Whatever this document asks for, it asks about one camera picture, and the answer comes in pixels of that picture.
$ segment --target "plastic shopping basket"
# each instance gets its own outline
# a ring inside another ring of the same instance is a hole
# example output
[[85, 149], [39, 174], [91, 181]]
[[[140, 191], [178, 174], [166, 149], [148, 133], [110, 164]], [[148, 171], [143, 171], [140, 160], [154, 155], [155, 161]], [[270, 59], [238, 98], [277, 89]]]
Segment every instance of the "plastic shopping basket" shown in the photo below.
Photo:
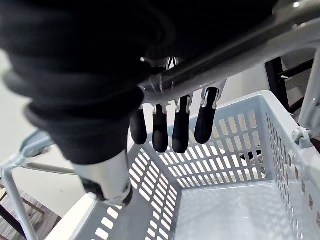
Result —
[[[211, 139], [156, 153], [152, 135], [129, 152], [126, 208], [98, 203], [77, 240], [319, 240], [320, 155], [301, 149], [296, 122], [269, 91], [218, 108]], [[172, 136], [173, 126], [169, 127]]]

